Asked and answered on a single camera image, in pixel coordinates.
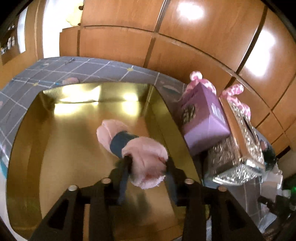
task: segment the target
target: yellow plush toy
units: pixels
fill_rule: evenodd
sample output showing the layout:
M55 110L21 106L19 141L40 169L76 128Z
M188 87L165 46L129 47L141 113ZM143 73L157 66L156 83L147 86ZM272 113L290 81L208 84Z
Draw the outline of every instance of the yellow plush toy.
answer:
M73 12L66 18L66 21L71 24L71 26L78 26L78 24L81 22L82 10L80 10L80 6L83 6L83 1L77 3L73 9Z

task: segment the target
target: wooden wall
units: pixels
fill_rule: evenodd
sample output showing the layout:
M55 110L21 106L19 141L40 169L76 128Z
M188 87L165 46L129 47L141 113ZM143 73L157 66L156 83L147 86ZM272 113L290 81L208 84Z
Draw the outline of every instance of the wooden wall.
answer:
M260 0L84 4L81 26L61 33L61 55L122 61L184 83L199 70L218 94L241 82L253 125L277 153L296 147L296 44Z
M14 76L43 58L42 21L46 0L34 0L29 6L25 20L26 51L6 64L0 61L0 88Z

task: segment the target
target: pink and white bow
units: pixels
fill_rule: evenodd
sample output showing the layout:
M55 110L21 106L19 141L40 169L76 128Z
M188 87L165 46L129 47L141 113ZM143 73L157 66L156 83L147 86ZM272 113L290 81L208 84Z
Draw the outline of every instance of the pink and white bow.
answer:
M206 88L212 91L215 95L217 95L217 91L215 86L208 81L207 79L202 78L202 74L199 71L193 71L190 74L191 82L187 85L183 95L185 96L188 92L194 89L199 83L202 83ZM245 104L241 103L239 99L234 95L239 95L244 91L244 86L242 84L235 84L230 86L229 88L222 91L220 97L227 99L229 102L235 103L235 105L246 115L246 117L250 120L251 119L251 110L250 107Z
M239 95L244 91L244 86L242 84L235 84L229 88L222 91L220 97L227 99L229 102L234 103L250 120L251 119L251 110L250 107L239 101L235 95Z

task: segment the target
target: gold tray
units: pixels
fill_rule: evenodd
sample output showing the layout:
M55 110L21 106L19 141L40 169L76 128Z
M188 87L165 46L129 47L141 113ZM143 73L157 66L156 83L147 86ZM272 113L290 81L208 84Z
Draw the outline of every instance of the gold tray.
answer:
M162 143L177 168L199 177L185 141L152 85L83 83L40 92L28 109L12 148L7 209L11 227L29 238L70 185L86 187L107 177L118 158L97 140L103 119L123 121L132 132ZM126 201L111 208L116 240L170 241L182 234L185 209L175 207L165 183L142 190L130 182ZM86 206L84 240L88 240Z

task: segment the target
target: gray checkered tablecloth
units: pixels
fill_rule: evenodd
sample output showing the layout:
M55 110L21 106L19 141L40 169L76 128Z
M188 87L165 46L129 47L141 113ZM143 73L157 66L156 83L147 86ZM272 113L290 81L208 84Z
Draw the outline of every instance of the gray checkered tablecloth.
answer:
M69 77L76 77L80 83L118 81L153 84L171 113L186 87L172 77L149 69L83 57L41 59L15 76L0 92L0 216L17 240L25 239L11 229L6 207L6 173L15 135L36 95L40 91L61 86L62 81ZM259 184L252 180L240 187L231 187L230 191L258 224L261 217L256 198L260 194Z

